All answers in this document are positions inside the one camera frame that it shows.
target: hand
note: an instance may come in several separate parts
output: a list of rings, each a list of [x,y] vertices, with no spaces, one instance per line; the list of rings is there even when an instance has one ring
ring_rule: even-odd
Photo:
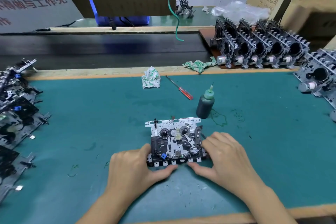
[[[112,155],[105,194],[119,197],[127,207],[154,183],[167,178],[177,165],[150,171],[147,156],[151,146],[145,144],[140,150],[122,151]]]
[[[188,162],[196,174],[212,180],[243,201],[247,200],[252,189],[265,186],[244,148],[228,133],[214,132],[202,142],[202,146],[210,155],[213,167]]]

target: white sign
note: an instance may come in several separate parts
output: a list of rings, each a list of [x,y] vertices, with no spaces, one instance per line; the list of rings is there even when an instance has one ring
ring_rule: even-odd
[[[0,33],[29,32],[82,18],[71,0],[0,0]]]

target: blue crate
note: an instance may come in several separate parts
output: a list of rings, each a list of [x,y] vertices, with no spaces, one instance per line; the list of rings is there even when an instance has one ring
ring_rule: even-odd
[[[90,4],[94,13],[94,17],[96,19],[96,23],[99,26],[109,26],[109,19],[108,17],[104,17],[104,16],[98,16],[95,4],[93,3],[93,0],[90,0]],[[149,16],[128,16],[127,17],[134,26],[143,26],[143,25],[148,25],[149,24]],[[124,18],[121,17],[121,19],[128,25],[131,26],[129,24],[129,22]],[[115,22],[116,26],[126,26],[123,22],[120,21],[119,17],[113,17],[113,20]]]

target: green cable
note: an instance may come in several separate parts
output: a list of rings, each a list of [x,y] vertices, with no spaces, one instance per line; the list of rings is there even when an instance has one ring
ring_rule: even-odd
[[[176,37],[177,40],[183,42],[184,40],[179,39],[179,38],[177,37],[177,28],[179,27],[179,24],[180,24],[180,18],[179,18],[179,17],[173,12],[173,10],[171,9],[171,7],[170,7],[170,0],[168,0],[168,6],[169,6],[169,10],[170,10],[170,12],[177,18],[177,26],[176,26],[176,31],[175,31],[175,37]]]

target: green tabletop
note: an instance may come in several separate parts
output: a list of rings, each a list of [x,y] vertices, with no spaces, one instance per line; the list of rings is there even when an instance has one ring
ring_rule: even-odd
[[[180,26],[210,26],[215,25],[216,18],[212,16],[211,13],[206,14],[202,11],[203,7],[195,7],[194,17],[191,19],[187,19],[185,16],[179,15],[180,18]],[[177,18],[173,15],[170,16],[151,16],[148,26],[176,26]],[[84,19],[75,22],[71,27],[96,27],[97,23],[95,19]]]
[[[198,98],[214,82],[215,104],[203,132],[228,132],[246,149],[255,170],[287,208],[336,202],[336,124],[332,107],[301,94],[290,73],[184,75],[171,77],[190,101],[162,77],[160,88],[142,89],[140,78],[35,81],[38,107],[50,112],[34,140],[16,150],[36,153],[0,207],[2,224],[70,224],[101,195],[108,161],[118,151],[150,142],[145,122],[195,116]],[[211,166],[206,160],[202,165]],[[121,223],[242,213],[234,195],[180,165],[154,185]]]

